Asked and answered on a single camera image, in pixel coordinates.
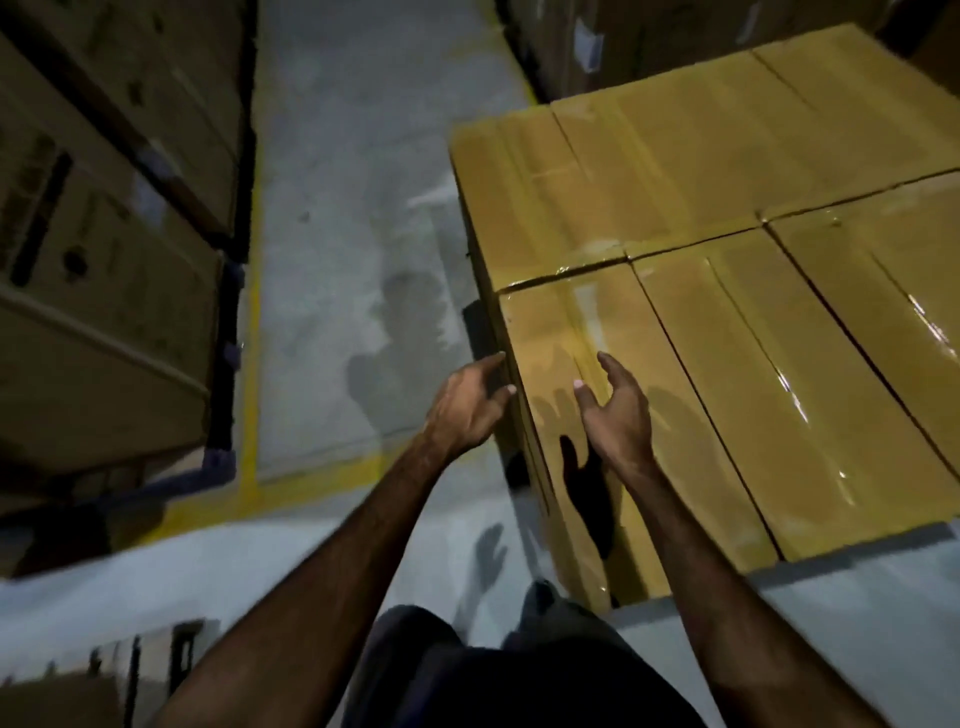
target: hand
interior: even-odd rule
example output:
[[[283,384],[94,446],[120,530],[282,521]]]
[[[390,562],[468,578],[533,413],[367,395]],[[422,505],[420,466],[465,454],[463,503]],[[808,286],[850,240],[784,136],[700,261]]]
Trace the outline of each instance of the hand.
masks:
[[[608,353],[598,353],[597,360],[613,387],[609,402],[601,407],[584,382],[573,382],[573,394],[590,443],[621,480],[655,473],[658,466],[651,442],[650,405],[643,390],[634,376]]]
[[[503,417],[516,387],[508,384],[487,397],[487,378],[506,357],[500,352],[467,364],[450,375],[437,393],[423,432],[444,450],[448,461],[486,442]]]

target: person's left hand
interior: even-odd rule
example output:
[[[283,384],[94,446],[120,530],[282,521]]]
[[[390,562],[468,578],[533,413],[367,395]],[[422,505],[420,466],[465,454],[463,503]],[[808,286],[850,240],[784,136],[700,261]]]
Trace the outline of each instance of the person's left hand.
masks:
[[[443,449],[449,461],[486,442],[503,417],[516,387],[508,384],[488,397],[487,378],[506,357],[500,352],[467,364],[450,375],[437,393],[423,433]]]

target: gray floor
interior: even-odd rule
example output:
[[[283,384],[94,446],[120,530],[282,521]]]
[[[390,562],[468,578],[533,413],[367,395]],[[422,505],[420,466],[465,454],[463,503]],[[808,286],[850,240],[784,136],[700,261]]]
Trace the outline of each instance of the gray floor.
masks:
[[[523,106],[525,91],[479,2],[262,6],[259,465],[277,474],[402,438],[447,371],[470,358],[460,312],[476,290],[444,135],[457,120]],[[228,627],[365,492],[2,584],[0,667],[42,671],[45,655],[183,619]],[[444,475],[384,608],[420,604],[471,643],[496,645],[540,575],[552,567],[536,505],[510,495],[487,445]],[[953,530],[781,567],[756,583],[894,725],[956,722]],[[609,619],[722,725],[671,600]]]

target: floor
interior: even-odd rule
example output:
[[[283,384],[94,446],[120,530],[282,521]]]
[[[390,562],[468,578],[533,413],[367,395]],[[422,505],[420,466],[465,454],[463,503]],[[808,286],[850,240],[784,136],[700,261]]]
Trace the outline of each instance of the floor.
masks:
[[[444,138],[530,97],[482,0],[261,5],[255,467],[270,489],[273,478],[380,462],[420,426],[446,373],[472,359],[462,312],[477,295]],[[0,584],[0,667],[39,670],[44,655],[181,619],[228,628],[336,528],[367,492],[357,485]],[[531,580],[553,574],[536,508],[508,490],[496,445],[465,457],[428,502],[384,608],[417,603],[471,643],[498,644]],[[755,581],[894,725],[960,714],[954,528]],[[609,619],[722,725],[670,600]]]

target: person's right hand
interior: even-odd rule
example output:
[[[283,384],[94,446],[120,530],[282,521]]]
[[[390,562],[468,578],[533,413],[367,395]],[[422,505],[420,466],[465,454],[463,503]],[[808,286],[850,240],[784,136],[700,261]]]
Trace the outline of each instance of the person's right hand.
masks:
[[[609,402],[601,407],[583,381],[573,382],[590,443],[623,480],[655,473],[650,405],[643,390],[634,376],[608,353],[599,352],[597,360],[613,388]]]

